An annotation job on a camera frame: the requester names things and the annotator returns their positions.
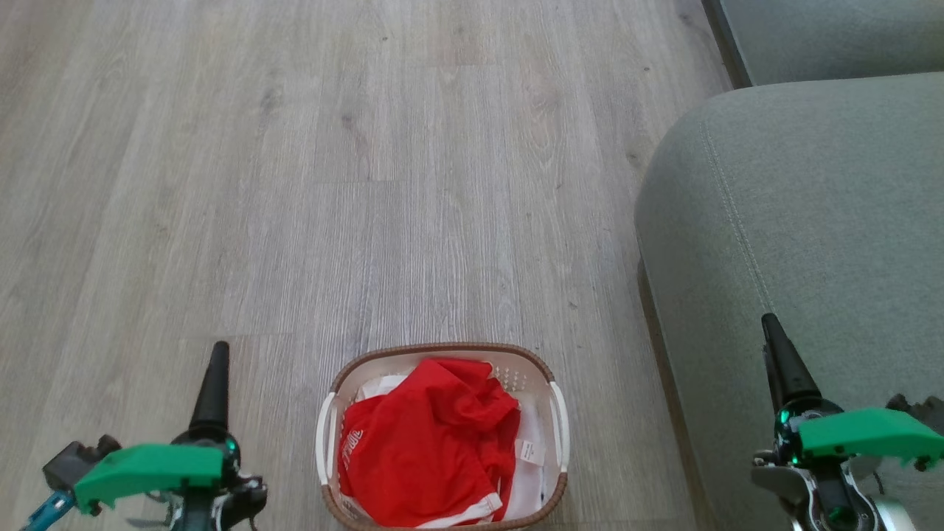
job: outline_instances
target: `wooden floor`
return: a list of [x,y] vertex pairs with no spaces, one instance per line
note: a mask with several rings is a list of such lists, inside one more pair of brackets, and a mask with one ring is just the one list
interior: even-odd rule
[[728,87],[698,0],[0,2],[0,528],[70,440],[180,432],[228,338],[263,531],[339,527],[313,452],[340,367],[440,340],[557,374],[547,529],[692,529],[632,214]]

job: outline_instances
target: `basket rim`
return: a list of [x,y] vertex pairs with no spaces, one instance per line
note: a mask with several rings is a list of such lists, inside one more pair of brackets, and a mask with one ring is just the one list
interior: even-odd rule
[[[405,347],[393,347],[391,349],[381,349],[378,351],[371,351],[361,356],[358,356],[344,368],[341,369],[341,372],[334,378],[334,382],[331,384],[332,393],[337,393],[341,389],[341,384],[347,378],[347,376],[357,367],[384,357],[399,356],[402,354],[416,354],[424,352],[436,352],[436,351],[485,351],[485,352],[504,352],[508,354],[514,354],[521,356],[528,361],[532,362],[538,369],[541,370],[541,373],[544,374],[545,378],[548,379],[548,382],[554,381],[554,374],[550,371],[550,368],[544,361],[537,357],[533,352],[518,347],[516,345],[509,345],[504,343],[476,343],[476,342],[449,342],[449,343],[424,343],[420,345],[409,345]],[[489,522],[489,523],[478,523],[475,525],[463,525],[462,529],[467,529],[469,531],[506,531],[509,529],[518,529],[520,527],[528,527],[529,525],[534,525],[542,521],[550,511],[554,510],[557,507],[557,504],[561,501],[561,498],[564,497],[564,491],[567,488],[567,472],[561,472],[557,477],[557,485],[554,487],[554,492],[551,493],[548,502],[544,504],[537,512],[531,514],[530,516],[524,518],[518,518],[515,520],[504,520],[501,522]],[[352,529],[354,531],[379,531],[379,530],[394,530],[394,531],[407,531],[412,530],[411,527],[384,527],[382,525],[377,525],[375,523],[364,523],[356,522],[350,517],[348,517],[343,510],[338,506],[337,502],[334,500],[334,496],[331,494],[331,486],[324,485],[321,487],[321,495],[325,500],[325,505],[328,506],[328,511],[331,515],[341,523],[344,527]],[[452,529],[452,527],[440,527],[436,529]]]
[[361,365],[371,362],[380,358],[399,356],[403,354],[422,354],[424,352],[437,352],[437,351],[483,351],[483,352],[504,352],[507,354],[514,354],[520,357],[523,357],[534,364],[538,369],[541,370],[541,373],[544,374],[544,377],[548,382],[554,381],[554,374],[550,371],[548,364],[544,363],[544,360],[537,357],[534,352],[531,352],[523,347],[518,347],[516,345],[509,345],[505,343],[474,343],[474,342],[450,342],[450,343],[423,343],[420,345],[408,345],[405,347],[392,347],[390,349],[381,349],[379,351],[371,351],[366,354],[362,354],[350,362],[347,363],[334,377],[334,382],[331,383],[330,392],[337,393],[341,389],[341,384],[347,379],[347,376],[354,371],[355,368],[360,367]]

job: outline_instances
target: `gray fabric upholstery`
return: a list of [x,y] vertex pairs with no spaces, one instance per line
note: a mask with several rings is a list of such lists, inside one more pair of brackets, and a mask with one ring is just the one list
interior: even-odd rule
[[941,0],[720,0],[755,85],[944,71]]
[[[748,477],[772,438],[764,312],[847,409],[944,397],[944,74],[718,96],[660,144],[635,222],[722,529],[789,528]],[[944,526],[944,468],[883,474]]]

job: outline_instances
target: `laundry basket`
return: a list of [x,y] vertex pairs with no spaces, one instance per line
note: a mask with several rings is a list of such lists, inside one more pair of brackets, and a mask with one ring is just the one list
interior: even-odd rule
[[544,519],[564,496],[567,461],[570,458],[570,429],[561,389],[554,383],[548,366],[530,351],[512,345],[487,343],[440,343],[398,347],[365,354],[347,364],[334,379],[331,391],[318,413],[315,439],[318,479],[331,514],[345,527],[356,531],[390,529],[375,523],[341,493],[337,471],[341,451],[344,412],[354,403],[358,389],[369,380],[412,370],[424,358],[459,358],[488,362],[492,375],[509,392],[528,392],[537,401],[546,446],[544,458],[545,493],[541,508],[515,520],[464,525],[462,529],[502,531],[533,525]]

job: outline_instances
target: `green bracket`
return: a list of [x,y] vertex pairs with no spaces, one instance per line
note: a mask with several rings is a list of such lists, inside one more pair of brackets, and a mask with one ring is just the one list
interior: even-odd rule
[[74,494],[82,514],[95,503],[112,509],[115,500],[157,490],[212,487],[223,476],[223,452],[215,448],[142,444],[108,454],[78,483]]
[[944,437],[903,411],[871,407],[847,411],[800,425],[803,458],[828,455],[926,459],[928,467],[944,458]]

